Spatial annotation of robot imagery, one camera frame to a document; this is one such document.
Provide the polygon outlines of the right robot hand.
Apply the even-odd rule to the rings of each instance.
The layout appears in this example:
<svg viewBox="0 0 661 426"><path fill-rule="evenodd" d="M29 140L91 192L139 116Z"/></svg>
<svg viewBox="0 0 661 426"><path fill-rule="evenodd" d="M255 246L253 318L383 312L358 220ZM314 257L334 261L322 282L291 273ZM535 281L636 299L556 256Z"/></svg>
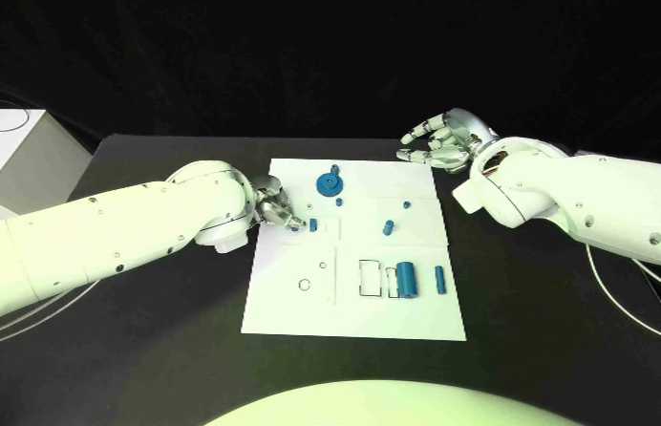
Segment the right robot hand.
<svg viewBox="0 0 661 426"><path fill-rule="evenodd" d="M480 116L454 108L425 120L405 134L397 159L458 174L498 140L497 132Z"/></svg>

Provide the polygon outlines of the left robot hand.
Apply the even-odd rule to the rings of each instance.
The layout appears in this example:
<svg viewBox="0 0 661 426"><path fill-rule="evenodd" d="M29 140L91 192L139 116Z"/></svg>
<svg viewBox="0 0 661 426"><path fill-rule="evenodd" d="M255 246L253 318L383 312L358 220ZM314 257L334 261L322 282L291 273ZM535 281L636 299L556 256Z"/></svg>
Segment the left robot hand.
<svg viewBox="0 0 661 426"><path fill-rule="evenodd" d="M306 222L295 216L289 196L282 181L272 175L253 180L256 193L256 220L281 225L288 230L299 230Z"/></svg>

